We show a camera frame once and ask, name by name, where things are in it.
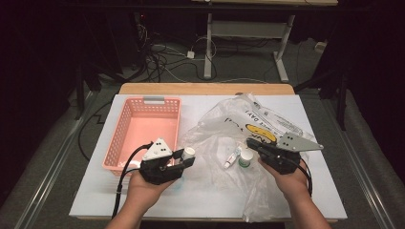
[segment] clear plastic bag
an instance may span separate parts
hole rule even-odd
[[[247,168],[233,165],[225,169],[224,162],[238,146],[246,149],[248,137],[271,142],[285,132],[314,139],[294,123],[263,107],[253,94],[242,94],[219,102],[197,126],[181,136],[179,144],[199,152],[199,159],[203,159],[208,167],[207,175],[212,185],[245,194],[242,218],[247,222],[258,222],[289,215],[288,204],[274,177],[259,164],[255,152]],[[301,156],[308,160],[305,153]]]

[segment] medicine bottle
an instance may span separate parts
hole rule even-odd
[[[239,165],[244,168],[249,167],[252,158],[253,153],[248,149],[243,149],[241,151],[241,156],[239,157]]]

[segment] hand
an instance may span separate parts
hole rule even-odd
[[[151,208],[159,199],[161,193],[169,187],[175,180],[155,185],[146,182],[139,171],[131,175],[128,184],[128,194],[125,205],[134,205],[145,212]]]
[[[259,163],[274,176],[277,186],[288,201],[310,198],[307,187],[307,177],[300,170],[295,170],[293,174],[281,175],[271,168],[271,166],[265,164],[260,158]],[[307,169],[303,161],[301,161],[300,166]]]
[[[260,158],[259,163],[276,179],[277,186],[288,202],[295,228],[330,228],[330,225],[310,198],[307,177],[300,170],[297,169],[292,174],[281,175]],[[300,166],[307,169],[303,161],[301,161]]]
[[[107,228],[139,228],[143,215],[158,201],[161,193],[175,180],[155,185],[146,182],[139,171],[135,171],[128,184],[127,198],[118,214]]]

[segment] white bottle cap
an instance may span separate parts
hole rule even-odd
[[[185,147],[184,151],[182,152],[181,158],[182,160],[186,160],[188,158],[194,157],[196,154],[196,151],[191,148],[191,147]]]
[[[253,158],[253,153],[248,149],[243,149],[241,151],[241,158],[246,161],[250,161]]]
[[[248,167],[250,165],[250,160],[253,158],[253,152],[248,149],[243,149],[241,151],[241,157],[239,158],[239,165],[242,167]]]

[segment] white desk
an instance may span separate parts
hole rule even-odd
[[[293,5],[293,6],[336,6],[337,0],[210,0],[209,4],[232,3],[232,4],[271,4],[271,5]],[[292,29],[295,15],[290,15],[286,23],[269,22],[244,22],[244,21],[218,21],[212,20],[212,13],[208,14],[206,33],[206,52],[204,64],[204,78],[211,78],[211,67],[213,61],[212,36],[236,36],[256,38],[281,38],[280,49],[273,53],[282,82],[288,82],[286,68],[283,64],[283,54],[286,48],[289,34]]]
[[[70,216],[80,219],[108,219],[111,217],[118,178],[101,167],[102,161],[113,135],[117,118],[125,97],[116,96],[95,151],[75,197]],[[175,95],[181,98],[181,124],[179,138],[194,127],[198,120],[219,101],[235,95]],[[312,133],[307,115],[298,95],[257,95],[266,106],[287,119],[295,122],[304,130]],[[170,186],[160,200],[146,214],[146,219],[165,220],[242,220],[246,195],[236,190],[219,190],[210,185],[210,177],[204,172],[203,160],[196,157],[195,164],[184,171],[183,177]],[[313,200],[324,216],[329,220],[346,219],[347,215],[330,176],[322,153],[315,151],[309,156],[309,167],[313,178]],[[195,189],[196,182],[200,189]],[[121,205],[125,200],[125,184]],[[275,221],[290,218],[288,206],[283,209]]]

